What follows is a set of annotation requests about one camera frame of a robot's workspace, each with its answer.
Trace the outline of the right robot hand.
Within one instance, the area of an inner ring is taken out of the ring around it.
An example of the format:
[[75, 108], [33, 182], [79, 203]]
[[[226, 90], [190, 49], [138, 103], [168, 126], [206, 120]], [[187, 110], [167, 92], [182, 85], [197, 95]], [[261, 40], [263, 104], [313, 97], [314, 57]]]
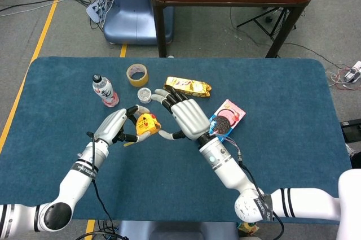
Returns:
[[159, 135], [167, 140], [188, 138], [197, 140], [209, 133], [210, 121], [194, 99], [189, 99], [184, 93], [168, 86], [166, 89], [156, 89], [151, 95], [153, 101], [161, 103], [172, 115], [180, 127], [180, 131], [169, 133], [159, 131]]

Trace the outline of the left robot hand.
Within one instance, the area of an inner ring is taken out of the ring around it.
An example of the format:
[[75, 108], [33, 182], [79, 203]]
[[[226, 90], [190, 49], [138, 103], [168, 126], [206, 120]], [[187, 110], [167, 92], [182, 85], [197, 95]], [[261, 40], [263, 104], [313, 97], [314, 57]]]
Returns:
[[141, 114], [148, 113], [150, 113], [149, 109], [138, 104], [128, 109], [122, 108], [111, 113], [103, 120], [100, 127], [95, 131], [95, 142], [101, 140], [108, 146], [111, 146], [117, 141], [140, 143], [146, 140], [150, 136], [150, 132], [145, 132], [141, 135], [126, 134], [124, 133], [123, 126], [127, 120], [131, 120], [132, 123], [136, 125], [137, 120], [134, 115], [137, 114], [140, 116]]

